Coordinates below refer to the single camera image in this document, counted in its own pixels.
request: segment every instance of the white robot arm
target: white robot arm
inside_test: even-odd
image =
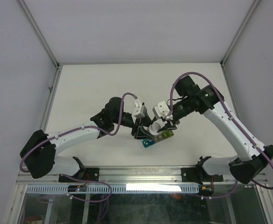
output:
[[[160,132],[177,129],[176,125],[181,118],[196,111],[203,114],[221,131],[237,155],[229,158],[211,156],[200,158],[196,164],[196,172],[187,174],[189,178],[202,184],[202,180],[206,177],[232,174],[236,180],[246,184],[267,166],[268,158],[269,161],[273,158],[273,146],[265,146],[247,130],[224,102],[224,97],[215,91],[214,86],[208,85],[200,89],[189,76],[185,76],[178,79],[173,88],[181,96],[180,101],[174,105],[171,101],[170,107],[165,101],[154,106],[153,120],[149,118],[144,103],[137,97],[134,96],[135,109],[132,114],[122,112],[123,98],[114,97],[101,112],[74,128],[50,134],[39,130],[32,135],[21,151],[22,162],[26,164],[33,178],[40,178],[50,173],[66,174],[80,179],[84,175],[83,164],[76,157],[58,156],[61,151],[106,134],[115,135],[120,125],[130,127],[131,135],[135,139],[152,140]],[[159,130],[154,130],[155,127],[160,127],[152,125],[157,119],[162,119],[165,125]],[[113,123],[119,125],[115,133],[110,134],[114,130]]]
[[[236,156],[228,158],[201,157],[196,164],[197,172],[187,174],[188,177],[202,183],[207,176],[232,174],[236,180],[247,184],[267,166],[268,158],[273,158],[273,146],[265,146],[248,131],[213,85],[200,89],[189,76],[182,75],[173,88],[181,96],[181,100],[170,108],[166,102],[153,108],[154,120],[162,119],[166,122],[159,132],[176,129],[181,118],[196,111],[221,131],[237,153]]]

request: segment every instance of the fluorescent light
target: fluorescent light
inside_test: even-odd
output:
[[[145,190],[145,191],[165,191],[165,192],[181,192],[181,188],[177,185],[165,185],[154,183],[128,183],[126,190]]]

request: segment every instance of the glass panel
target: glass panel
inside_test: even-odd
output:
[[[216,195],[232,185],[214,185]],[[100,200],[106,194],[79,194]],[[102,203],[85,203],[66,195],[27,194],[19,223],[24,224],[265,224],[254,188],[239,185],[230,196],[204,199],[189,194],[112,194]]]

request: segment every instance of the cable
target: cable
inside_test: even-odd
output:
[[[86,174],[86,176],[88,177],[87,181],[90,180],[90,175]]]
[[[211,188],[213,188],[213,184],[214,184],[214,177],[211,176],[211,185],[210,185]]]
[[[120,112],[119,112],[118,125],[117,125],[117,128],[116,128],[116,130],[115,130],[114,133],[109,133],[109,132],[105,131],[104,129],[102,129],[102,128],[100,128],[100,127],[97,127],[97,126],[85,126],[84,128],[95,128],[95,129],[97,129],[97,130],[99,130],[99,131],[101,131],[101,132],[103,132],[103,133],[105,133],[105,134],[107,134],[107,135],[115,136],[115,135],[118,133],[119,129],[120,129],[120,124],[121,124],[121,120],[122,120],[123,105],[124,105],[124,98],[125,98],[127,95],[131,95],[131,96],[134,97],[134,99],[137,99],[137,96],[134,95],[134,94],[132,94],[132,93],[130,93],[130,92],[127,92],[127,93],[123,94],[122,99],[121,99],[121,103],[120,103]],[[72,130],[69,130],[69,131],[67,131],[67,132],[64,132],[64,133],[59,134],[58,137],[62,137],[62,136],[64,136],[64,135],[70,134],[70,133],[72,133],[72,132],[75,132],[75,131],[78,131],[78,130],[81,130],[81,129],[82,129],[81,127],[74,128],[74,129],[72,129]],[[22,171],[22,172],[24,172],[24,173],[29,173],[29,170],[24,170],[24,169],[23,169],[23,163],[24,163],[24,161],[26,160],[26,158],[27,158],[34,150],[38,149],[38,148],[39,148],[40,146],[42,146],[44,143],[46,143],[46,142],[48,142],[48,141],[51,141],[51,140],[53,140],[53,139],[55,139],[55,137],[48,138],[48,139],[42,141],[41,143],[37,144],[36,146],[34,146],[32,149],[30,149],[30,150],[24,155],[24,157],[23,157],[23,158],[21,159],[21,161],[20,161],[20,171]]]
[[[231,190],[229,193],[226,193],[226,194],[224,194],[224,195],[214,196],[214,197],[201,196],[201,195],[192,195],[192,196],[203,197],[203,198],[206,198],[206,199],[217,199],[217,198],[227,197],[227,196],[231,195],[232,193],[234,193],[234,191],[235,191],[236,188],[237,188],[237,184],[238,184],[238,181],[235,182],[234,187],[232,188],[232,190]]]
[[[104,202],[105,200],[108,200],[109,197],[112,195],[113,189],[112,189],[112,187],[108,183],[101,182],[101,181],[84,181],[84,180],[79,180],[79,179],[75,179],[75,178],[73,178],[71,176],[68,176],[68,175],[65,175],[65,174],[64,174],[64,176],[67,177],[70,180],[73,180],[73,181],[82,182],[82,183],[99,183],[99,184],[106,185],[109,188],[109,194],[104,199],[101,199],[101,200],[97,200],[97,201],[85,200],[85,199],[81,199],[79,197],[76,197],[76,196],[74,196],[72,194],[69,194],[71,196],[71,198],[75,198],[75,199],[80,200],[82,202],[94,202],[94,203],[98,203],[98,202]]]
[[[180,97],[180,98],[173,99],[173,100],[174,100],[174,101],[177,101],[177,100],[182,100],[182,99],[184,99],[184,98],[185,98],[185,97]]]
[[[223,99],[221,98],[219,92],[217,91],[217,89],[215,88],[215,86],[212,84],[212,82],[207,78],[205,77],[204,75],[198,73],[198,72],[195,72],[195,71],[190,71],[190,72],[186,72],[182,75],[180,75],[176,81],[174,82],[172,88],[171,88],[171,93],[170,93],[170,111],[171,113],[173,112],[173,93],[174,93],[174,90],[175,90],[175,86],[176,84],[179,82],[180,79],[184,78],[185,76],[188,76],[188,75],[197,75],[197,76],[200,76],[202,77],[204,80],[207,81],[207,83],[213,88],[213,91],[215,92],[216,96],[219,98],[220,100],[220,103],[222,105],[222,107],[224,108],[226,114],[231,118],[232,115],[230,113],[230,111],[227,109]],[[241,125],[235,120],[235,119],[231,119],[234,124],[237,126],[237,128],[247,137],[247,139],[252,143],[252,145],[254,147],[256,147],[256,149],[258,150],[258,152],[267,160],[267,162],[270,164],[270,166],[272,167],[273,169],[273,163],[272,161],[269,159],[269,157],[259,148],[257,147],[257,144],[255,143],[255,141],[249,136],[249,134],[241,127]],[[262,185],[254,180],[252,180],[253,183],[259,185],[260,187],[263,187],[265,189],[273,189],[273,187],[267,187],[265,185]]]
[[[100,221],[104,219],[104,217],[106,216],[108,210],[109,210],[109,200],[106,200],[104,205],[102,205],[102,202],[100,202],[98,216],[97,216],[97,219],[96,219],[96,224],[99,224]]]

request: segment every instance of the white cylinder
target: white cylinder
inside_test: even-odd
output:
[[[152,125],[148,127],[148,131],[152,135],[158,135],[159,133],[157,132],[161,128],[160,124],[157,122],[154,122]]]

